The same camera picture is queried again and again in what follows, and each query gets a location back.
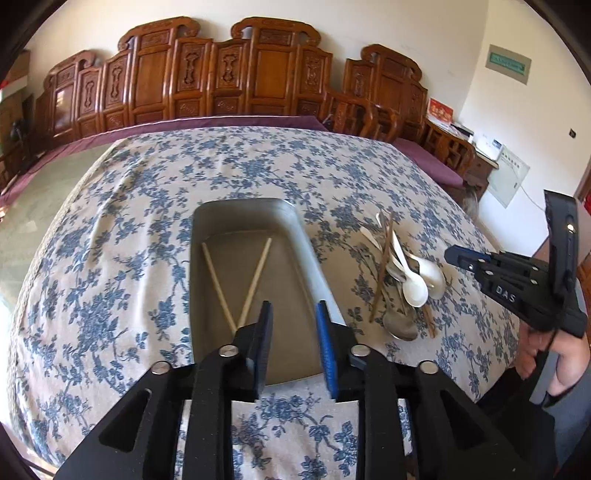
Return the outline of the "metal smiley handle spoon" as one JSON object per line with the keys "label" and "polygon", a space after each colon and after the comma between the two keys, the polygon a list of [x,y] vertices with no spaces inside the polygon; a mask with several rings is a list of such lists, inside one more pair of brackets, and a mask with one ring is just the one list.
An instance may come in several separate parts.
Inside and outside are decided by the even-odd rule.
{"label": "metal smiley handle spoon", "polygon": [[384,321],[385,328],[390,334],[401,341],[414,341],[419,331],[415,321],[408,314],[403,298],[402,283],[406,279],[403,272],[394,265],[394,255],[391,255],[387,272],[394,279],[394,290],[396,291],[396,303],[390,307],[387,318]]}

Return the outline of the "light bamboo chopstick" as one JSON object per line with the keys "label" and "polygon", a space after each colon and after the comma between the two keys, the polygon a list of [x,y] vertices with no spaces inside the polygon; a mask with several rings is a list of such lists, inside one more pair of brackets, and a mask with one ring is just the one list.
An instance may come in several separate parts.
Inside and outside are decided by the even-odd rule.
{"label": "light bamboo chopstick", "polygon": [[231,330],[231,333],[235,334],[235,332],[236,332],[235,321],[233,320],[233,317],[232,317],[231,312],[228,307],[228,302],[226,302],[224,293],[221,288],[221,283],[219,282],[218,276],[216,274],[216,270],[214,268],[212,258],[211,258],[211,252],[209,251],[205,242],[201,243],[201,250],[202,250],[202,253],[204,253],[205,264],[207,266],[207,270],[209,272],[209,275],[211,276],[211,282],[212,282],[215,294],[217,296],[219,305],[221,305],[221,311],[222,311],[223,317],[224,317],[226,323],[228,324],[228,328]]}
{"label": "light bamboo chopstick", "polygon": [[262,275],[263,268],[266,265],[266,259],[270,253],[271,243],[273,243],[273,238],[271,237],[267,238],[266,243],[264,243],[262,255],[260,255],[259,262],[256,264],[256,270],[254,270],[252,281],[249,283],[249,289],[247,290],[245,302],[243,302],[242,305],[242,312],[240,312],[240,316],[238,318],[238,328],[245,326],[246,319],[249,316],[250,306],[252,306],[252,300],[254,294],[256,294],[260,276]]}

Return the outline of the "wooden side table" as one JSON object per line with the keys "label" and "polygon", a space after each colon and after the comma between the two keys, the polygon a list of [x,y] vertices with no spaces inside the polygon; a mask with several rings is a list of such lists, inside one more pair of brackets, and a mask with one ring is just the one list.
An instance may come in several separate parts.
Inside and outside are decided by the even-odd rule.
{"label": "wooden side table", "polygon": [[481,200],[489,186],[490,175],[499,168],[495,160],[475,150],[474,160],[465,173],[465,183],[476,193],[477,199]]}

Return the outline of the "white router box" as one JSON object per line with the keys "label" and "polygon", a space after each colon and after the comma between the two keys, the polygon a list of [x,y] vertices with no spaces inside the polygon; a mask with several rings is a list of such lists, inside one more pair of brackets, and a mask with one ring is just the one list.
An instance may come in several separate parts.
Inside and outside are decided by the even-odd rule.
{"label": "white router box", "polygon": [[503,144],[494,138],[481,134],[475,142],[475,148],[478,154],[496,161],[499,158]]}

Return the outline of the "red card on side table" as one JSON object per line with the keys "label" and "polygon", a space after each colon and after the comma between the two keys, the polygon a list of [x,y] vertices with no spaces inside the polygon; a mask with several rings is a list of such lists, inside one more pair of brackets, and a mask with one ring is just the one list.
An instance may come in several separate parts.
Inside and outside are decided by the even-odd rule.
{"label": "red card on side table", "polygon": [[427,113],[432,121],[442,124],[450,125],[454,120],[454,109],[433,97],[429,99]]}

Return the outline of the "grey metal tray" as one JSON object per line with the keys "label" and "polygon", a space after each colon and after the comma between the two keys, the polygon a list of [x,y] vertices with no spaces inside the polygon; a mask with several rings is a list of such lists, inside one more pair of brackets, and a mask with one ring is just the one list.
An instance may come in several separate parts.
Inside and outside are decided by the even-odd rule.
{"label": "grey metal tray", "polygon": [[274,198],[218,200],[192,216],[189,260],[189,323],[193,358],[200,361],[228,344],[228,328],[207,270],[205,242],[226,302],[238,327],[249,283],[267,238],[273,238],[245,325],[256,322],[263,302],[273,305],[273,337],[267,384],[300,380],[322,372],[315,307],[325,301],[332,322],[342,323],[301,214]]}

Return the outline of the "blue floral tablecloth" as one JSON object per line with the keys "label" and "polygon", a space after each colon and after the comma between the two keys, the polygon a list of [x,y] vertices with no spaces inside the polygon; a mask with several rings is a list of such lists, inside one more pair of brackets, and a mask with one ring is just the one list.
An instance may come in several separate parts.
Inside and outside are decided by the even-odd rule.
{"label": "blue floral tablecloth", "polygon": [[67,196],[22,284],[11,425],[60,466],[153,363],[198,362],[269,301],[266,390],[232,409],[235,477],[352,479],[356,407],[325,389],[315,305],[478,399],[514,359],[517,320],[447,264],[452,245],[490,250],[385,143],[264,127],[122,140]]}

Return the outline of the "long carved wooden sofa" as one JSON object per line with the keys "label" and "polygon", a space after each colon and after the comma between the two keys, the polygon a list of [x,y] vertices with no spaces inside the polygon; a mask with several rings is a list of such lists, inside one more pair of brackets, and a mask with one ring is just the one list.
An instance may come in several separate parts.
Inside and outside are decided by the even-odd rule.
{"label": "long carved wooden sofa", "polygon": [[247,17],[222,42],[199,31],[189,17],[158,20],[129,30],[104,61],[83,50],[56,64],[35,105],[36,147],[181,118],[320,117],[332,53],[313,26]]}

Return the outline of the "stacked cardboard boxes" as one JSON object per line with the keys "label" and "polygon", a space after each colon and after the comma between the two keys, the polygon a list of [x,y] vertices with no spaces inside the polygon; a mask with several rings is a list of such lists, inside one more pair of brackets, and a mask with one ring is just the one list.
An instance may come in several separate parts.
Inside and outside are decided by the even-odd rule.
{"label": "stacked cardboard boxes", "polygon": [[13,146],[14,141],[10,138],[12,124],[23,119],[22,91],[27,88],[29,64],[30,51],[23,50],[1,82],[1,154]]}

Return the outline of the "white lower wall panel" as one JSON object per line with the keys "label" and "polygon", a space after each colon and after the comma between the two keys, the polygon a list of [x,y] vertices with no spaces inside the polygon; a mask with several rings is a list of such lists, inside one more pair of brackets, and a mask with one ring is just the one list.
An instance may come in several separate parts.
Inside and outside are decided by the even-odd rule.
{"label": "white lower wall panel", "polygon": [[530,166],[503,145],[496,160],[498,168],[489,176],[488,191],[507,208],[530,171]]}

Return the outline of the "grey wall electrical panel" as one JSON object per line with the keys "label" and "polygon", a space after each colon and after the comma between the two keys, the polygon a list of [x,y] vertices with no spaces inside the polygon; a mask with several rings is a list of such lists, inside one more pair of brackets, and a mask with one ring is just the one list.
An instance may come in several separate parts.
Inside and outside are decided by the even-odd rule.
{"label": "grey wall electrical panel", "polygon": [[528,84],[532,60],[524,55],[491,44],[486,58],[486,67],[510,77],[524,85]]}

